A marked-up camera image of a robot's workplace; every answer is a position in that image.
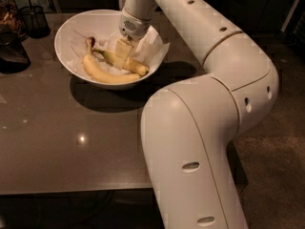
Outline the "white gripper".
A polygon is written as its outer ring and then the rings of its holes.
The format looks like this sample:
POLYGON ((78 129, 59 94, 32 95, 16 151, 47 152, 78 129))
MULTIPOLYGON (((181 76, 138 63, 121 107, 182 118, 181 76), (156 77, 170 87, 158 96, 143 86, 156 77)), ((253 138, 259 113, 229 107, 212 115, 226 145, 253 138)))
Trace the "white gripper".
MULTIPOLYGON (((121 11, 119 30, 123 37, 127 37, 132 41, 141 40, 150 27, 152 14, 150 12, 132 14, 126 9, 121 11)), ((116 42, 114 66, 118 70, 123 69, 129 54, 133 49, 132 42, 121 38, 116 42)))

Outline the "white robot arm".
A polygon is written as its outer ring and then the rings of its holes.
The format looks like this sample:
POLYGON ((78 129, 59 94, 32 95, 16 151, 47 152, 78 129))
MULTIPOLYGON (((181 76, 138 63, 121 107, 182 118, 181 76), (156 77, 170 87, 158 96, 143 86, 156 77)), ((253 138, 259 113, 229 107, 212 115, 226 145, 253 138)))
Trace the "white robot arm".
POLYGON ((156 8, 205 71, 157 91, 142 112, 143 153, 164 227, 248 229, 227 145, 275 104, 275 65, 203 0, 126 0, 121 31, 142 37, 156 8))

